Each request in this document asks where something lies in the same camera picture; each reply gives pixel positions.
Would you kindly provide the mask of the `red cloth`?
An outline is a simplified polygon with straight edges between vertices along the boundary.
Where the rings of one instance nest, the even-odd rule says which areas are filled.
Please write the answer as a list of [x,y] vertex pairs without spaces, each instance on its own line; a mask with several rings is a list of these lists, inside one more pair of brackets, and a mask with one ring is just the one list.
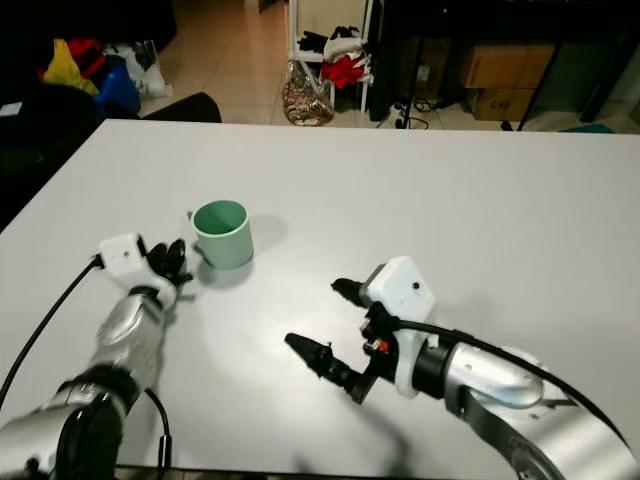
[[73,37],[65,41],[70,55],[76,61],[79,73],[84,78],[97,76],[104,69],[106,60],[102,54],[102,47],[96,38]]

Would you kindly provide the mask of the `white rack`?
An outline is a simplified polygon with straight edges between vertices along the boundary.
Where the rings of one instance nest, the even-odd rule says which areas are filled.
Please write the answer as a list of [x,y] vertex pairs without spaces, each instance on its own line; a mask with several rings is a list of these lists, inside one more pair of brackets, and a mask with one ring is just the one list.
[[305,31],[312,31],[329,37],[329,29],[326,27],[355,26],[361,29],[364,36],[364,49],[358,51],[360,55],[369,56],[369,74],[365,81],[358,82],[360,87],[360,111],[369,111],[369,91],[372,82],[375,81],[371,67],[371,54],[369,52],[370,33],[372,23],[372,10],[380,3],[380,0],[319,0],[320,6],[306,6],[307,0],[289,0],[288,5],[288,38],[291,41],[291,50],[288,58],[301,60],[305,63],[324,64],[324,56],[320,52],[300,51],[297,40]]

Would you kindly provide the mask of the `black garment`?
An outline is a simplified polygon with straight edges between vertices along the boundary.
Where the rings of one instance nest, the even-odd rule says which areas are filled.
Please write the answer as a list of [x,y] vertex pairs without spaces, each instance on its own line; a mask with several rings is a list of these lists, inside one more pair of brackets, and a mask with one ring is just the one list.
[[319,33],[312,31],[305,31],[302,33],[302,36],[298,38],[297,46],[300,51],[320,52],[320,54],[323,54],[326,42],[328,41],[328,36],[319,35]]

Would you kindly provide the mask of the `blue bag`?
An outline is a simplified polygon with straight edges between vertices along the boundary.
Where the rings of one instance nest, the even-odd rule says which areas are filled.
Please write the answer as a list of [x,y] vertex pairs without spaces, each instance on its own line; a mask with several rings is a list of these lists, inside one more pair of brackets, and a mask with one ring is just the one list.
[[93,99],[104,118],[137,118],[140,95],[134,87],[125,60],[118,55],[105,56],[105,76]]

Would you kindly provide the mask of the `black chair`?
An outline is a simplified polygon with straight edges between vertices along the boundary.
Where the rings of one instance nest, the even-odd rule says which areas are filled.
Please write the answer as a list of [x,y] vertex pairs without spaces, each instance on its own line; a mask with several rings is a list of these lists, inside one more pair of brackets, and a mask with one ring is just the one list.
[[141,116],[141,119],[148,122],[223,122],[218,104],[205,92],[192,93],[165,108]]

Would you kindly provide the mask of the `yellow cloth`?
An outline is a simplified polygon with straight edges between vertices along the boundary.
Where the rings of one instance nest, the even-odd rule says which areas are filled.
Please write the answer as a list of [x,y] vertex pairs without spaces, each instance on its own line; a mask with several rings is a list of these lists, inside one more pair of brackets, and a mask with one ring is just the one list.
[[40,79],[47,84],[60,84],[76,88],[76,90],[88,93],[90,96],[99,95],[96,84],[84,76],[79,69],[76,59],[73,58],[67,42],[63,38],[52,40],[52,56],[47,64],[45,72]]

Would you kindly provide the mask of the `patterned bag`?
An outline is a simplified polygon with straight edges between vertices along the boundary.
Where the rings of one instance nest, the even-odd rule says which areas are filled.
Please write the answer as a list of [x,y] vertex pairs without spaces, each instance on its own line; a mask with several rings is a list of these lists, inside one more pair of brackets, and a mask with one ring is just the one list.
[[323,87],[305,61],[289,60],[282,86],[282,108],[292,125],[319,127],[332,122],[334,110],[323,96]]

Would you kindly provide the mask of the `white garment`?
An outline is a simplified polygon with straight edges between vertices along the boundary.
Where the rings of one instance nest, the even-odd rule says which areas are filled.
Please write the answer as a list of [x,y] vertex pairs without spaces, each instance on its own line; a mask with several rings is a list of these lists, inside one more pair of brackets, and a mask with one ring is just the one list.
[[364,49],[364,45],[364,36],[362,36],[360,28],[355,26],[335,27],[333,35],[324,45],[324,61],[335,61],[338,56],[346,55],[347,52]]

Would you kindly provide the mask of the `white plastic bag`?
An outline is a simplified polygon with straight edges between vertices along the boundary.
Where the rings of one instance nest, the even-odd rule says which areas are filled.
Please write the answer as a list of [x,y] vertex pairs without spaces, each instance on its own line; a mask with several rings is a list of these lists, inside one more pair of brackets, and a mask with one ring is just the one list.
[[142,100],[165,99],[172,95],[172,87],[161,72],[154,41],[111,44],[109,50],[124,60],[128,76]]

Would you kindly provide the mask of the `large cardboard box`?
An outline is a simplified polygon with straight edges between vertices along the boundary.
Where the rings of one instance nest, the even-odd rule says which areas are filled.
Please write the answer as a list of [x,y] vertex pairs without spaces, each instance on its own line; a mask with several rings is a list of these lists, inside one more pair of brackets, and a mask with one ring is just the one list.
[[467,90],[532,90],[539,86],[554,51],[554,44],[472,46],[461,64],[461,84]]

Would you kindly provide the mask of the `small cardboard box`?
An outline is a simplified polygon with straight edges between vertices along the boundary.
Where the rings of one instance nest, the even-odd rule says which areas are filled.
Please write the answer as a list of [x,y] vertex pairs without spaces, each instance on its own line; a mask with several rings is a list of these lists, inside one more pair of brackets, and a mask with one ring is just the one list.
[[485,88],[468,91],[465,104],[479,122],[518,123],[530,108],[535,90]]

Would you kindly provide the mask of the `red garment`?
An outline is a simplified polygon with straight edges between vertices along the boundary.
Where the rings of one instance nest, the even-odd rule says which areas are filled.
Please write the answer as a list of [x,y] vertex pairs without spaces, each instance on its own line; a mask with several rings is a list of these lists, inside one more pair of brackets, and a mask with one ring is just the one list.
[[321,65],[321,77],[338,90],[365,81],[369,76],[369,56],[344,54]]

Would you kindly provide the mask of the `dark brown box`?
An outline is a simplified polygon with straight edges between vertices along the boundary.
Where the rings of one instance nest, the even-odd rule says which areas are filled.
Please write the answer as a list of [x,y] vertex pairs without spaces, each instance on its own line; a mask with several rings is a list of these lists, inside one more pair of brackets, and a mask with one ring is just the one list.
[[407,97],[410,82],[417,99],[436,99],[444,81],[451,38],[447,37],[408,37],[401,44],[398,54],[396,73],[396,95]]

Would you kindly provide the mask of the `green mug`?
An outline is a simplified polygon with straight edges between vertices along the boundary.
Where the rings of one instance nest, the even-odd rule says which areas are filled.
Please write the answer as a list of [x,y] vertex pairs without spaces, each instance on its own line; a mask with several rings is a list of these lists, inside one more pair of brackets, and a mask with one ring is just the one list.
[[189,212],[196,247],[215,269],[242,268],[253,257],[250,215],[241,204],[219,198]]

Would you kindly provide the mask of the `black desk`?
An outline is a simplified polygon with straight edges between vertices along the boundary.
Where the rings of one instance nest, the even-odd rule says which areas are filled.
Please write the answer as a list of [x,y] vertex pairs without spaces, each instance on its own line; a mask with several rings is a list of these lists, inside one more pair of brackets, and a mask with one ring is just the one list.
[[599,42],[611,56],[599,70],[582,122],[594,122],[605,100],[640,49],[640,0],[381,0],[375,37],[375,86],[369,105],[372,122],[383,122],[390,106],[413,105],[415,87],[398,95],[399,55],[412,37],[553,42],[553,58],[563,44]]

